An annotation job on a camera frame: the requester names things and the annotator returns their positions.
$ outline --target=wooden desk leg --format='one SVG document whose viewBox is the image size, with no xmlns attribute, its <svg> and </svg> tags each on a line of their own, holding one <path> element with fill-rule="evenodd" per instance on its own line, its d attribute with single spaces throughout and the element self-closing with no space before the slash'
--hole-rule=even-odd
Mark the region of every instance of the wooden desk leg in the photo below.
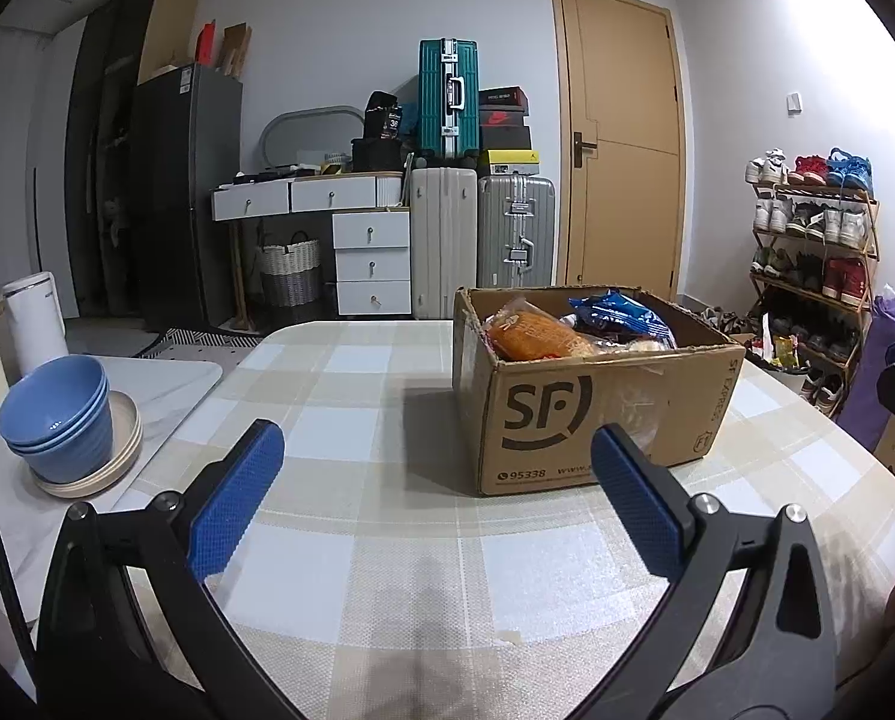
<svg viewBox="0 0 895 720">
<path fill-rule="evenodd" d="M 244 294 L 244 266 L 241 262 L 241 222 L 235 220 L 230 225 L 230 254 L 234 263 L 234 303 L 237 306 L 237 316 L 231 327 L 234 330 L 246 330 L 253 333 L 254 324 L 247 315 L 247 297 Z"/>
</svg>

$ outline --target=wicker basket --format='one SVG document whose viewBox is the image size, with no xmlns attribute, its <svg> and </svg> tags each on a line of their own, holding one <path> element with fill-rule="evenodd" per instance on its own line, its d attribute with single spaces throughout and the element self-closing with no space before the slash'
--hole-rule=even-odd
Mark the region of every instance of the wicker basket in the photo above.
<svg viewBox="0 0 895 720">
<path fill-rule="evenodd" d="M 302 306 L 321 297 L 321 244 L 301 241 L 260 250 L 264 300 L 273 306 Z"/>
</svg>

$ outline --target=sf logo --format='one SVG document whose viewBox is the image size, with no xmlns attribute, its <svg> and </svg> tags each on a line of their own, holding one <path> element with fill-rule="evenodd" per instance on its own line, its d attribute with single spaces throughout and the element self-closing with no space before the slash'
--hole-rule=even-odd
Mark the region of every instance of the sf logo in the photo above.
<svg viewBox="0 0 895 720">
<path fill-rule="evenodd" d="M 550 435 L 535 440 L 516 440 L 505 436 L 501 440 L 501 446 L 518 452 L 529 452 L 564 442 L 577 432 L 588 415 L 592 393 L 590 376 L 578 376 L 577 382 L 545 384 L 540 389 L 540 394 L 533 384 L 515 384 L 508 390 L 507 406 L 519 416 L 505 420 L 505 430 L 532 427 L 549 431 Z M 572 402 L 573 409 L 568 408 Z"/>
</svg>

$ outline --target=green suitcase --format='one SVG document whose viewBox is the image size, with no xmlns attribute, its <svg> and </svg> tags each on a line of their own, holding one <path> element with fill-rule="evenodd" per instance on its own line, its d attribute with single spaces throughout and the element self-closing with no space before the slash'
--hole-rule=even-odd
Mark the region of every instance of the green suitcase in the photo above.
<svg viewBox="0 0 895 720">
<path fill-rule="evenodd" d="M 442 38 L 420 41 L 420 149 L 444 159 L 480 150 L 477 44 Z"/>
</svg>

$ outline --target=refrigerator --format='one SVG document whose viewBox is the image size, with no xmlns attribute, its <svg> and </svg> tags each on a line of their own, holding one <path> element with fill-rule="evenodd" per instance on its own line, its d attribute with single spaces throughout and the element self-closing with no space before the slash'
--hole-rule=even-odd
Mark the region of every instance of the refrigerator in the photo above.
<svg viewBox="0 0 895 720">
<path fill-rule="evenodd" d="M 137 87 L 130 220 L 141 316 L 156 332 L 211 330 L 234 316 L 228 225 L 211 193 L 240 169 L 242 85 L 188 65 Z"/>
</svg>

